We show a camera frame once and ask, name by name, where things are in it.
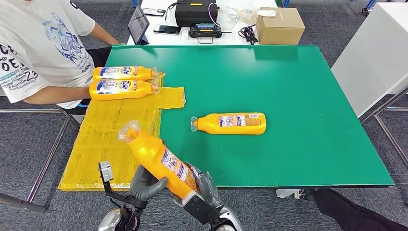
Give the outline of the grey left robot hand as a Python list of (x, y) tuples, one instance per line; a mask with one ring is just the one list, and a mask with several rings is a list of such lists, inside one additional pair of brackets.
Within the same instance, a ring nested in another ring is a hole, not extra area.
[(157, 179), (145, 167), (139, 165), (130, 184), (130, 193), (140, 201), (148, 201), (162, 191), (168, 183), (163, 177)]

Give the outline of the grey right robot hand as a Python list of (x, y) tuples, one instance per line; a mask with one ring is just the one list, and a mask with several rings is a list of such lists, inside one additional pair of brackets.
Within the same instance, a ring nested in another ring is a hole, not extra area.
[(198, 167), (185, 162), (185, 164), (192, 170), (196, 180), (200, 196), (213, 208), (221, 205), (220, 196), (217, 191), (213, 179), (208, 172), (201, 171)]

